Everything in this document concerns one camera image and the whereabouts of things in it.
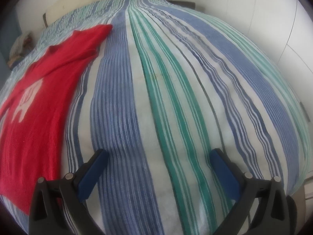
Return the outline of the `white wardrobe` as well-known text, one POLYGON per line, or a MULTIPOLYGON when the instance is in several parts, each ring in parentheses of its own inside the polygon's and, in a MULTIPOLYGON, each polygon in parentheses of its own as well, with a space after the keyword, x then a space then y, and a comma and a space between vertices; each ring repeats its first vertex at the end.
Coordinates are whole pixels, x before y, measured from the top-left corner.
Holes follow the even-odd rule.
POLYGON ((252 40, 281 70, 312 118, 312 20, 299 0, 197 0, 252 40))

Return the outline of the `pile of clothes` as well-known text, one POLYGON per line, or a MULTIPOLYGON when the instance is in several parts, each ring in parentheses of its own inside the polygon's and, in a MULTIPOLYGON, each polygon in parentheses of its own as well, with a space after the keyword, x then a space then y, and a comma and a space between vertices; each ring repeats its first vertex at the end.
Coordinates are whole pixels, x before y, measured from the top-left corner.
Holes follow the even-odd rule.
POLYGON ((9 60, 7 62, 10 68, 13 67, 13 64, 18 60, 24 58, 34 49, 34 40, 33 34, 31 31, 21 34, 14 41, 14 44, 11 47, 9 53, 9 60))

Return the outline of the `striped bed sheet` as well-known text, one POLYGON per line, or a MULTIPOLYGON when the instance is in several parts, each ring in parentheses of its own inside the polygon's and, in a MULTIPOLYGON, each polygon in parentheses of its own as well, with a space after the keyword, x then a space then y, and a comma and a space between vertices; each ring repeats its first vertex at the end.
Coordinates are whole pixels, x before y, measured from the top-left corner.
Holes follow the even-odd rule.
POLYGON ((110 24, 81 75, 64 128, 60 178, 98 149, 108 165, 82 204, 103 234, 213 234, 229 199, 211 166, 220 149, 242 172, 305 181, 305 115, 279 69, 248 38, 166 0, 102 0, 49 26, 1 89, 73 31, 110 24))

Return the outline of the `red sweater with white rabbit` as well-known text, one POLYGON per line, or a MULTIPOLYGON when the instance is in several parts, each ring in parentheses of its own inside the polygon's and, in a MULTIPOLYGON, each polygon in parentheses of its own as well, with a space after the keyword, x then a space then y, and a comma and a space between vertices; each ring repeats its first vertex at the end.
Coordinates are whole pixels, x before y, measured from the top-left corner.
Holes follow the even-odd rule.
POLYGON ((29 214, 38 178, 60 177, 64 128, 79 79, 112 25, 73 31, 32 63, 1 106, 1 195, 29 214))

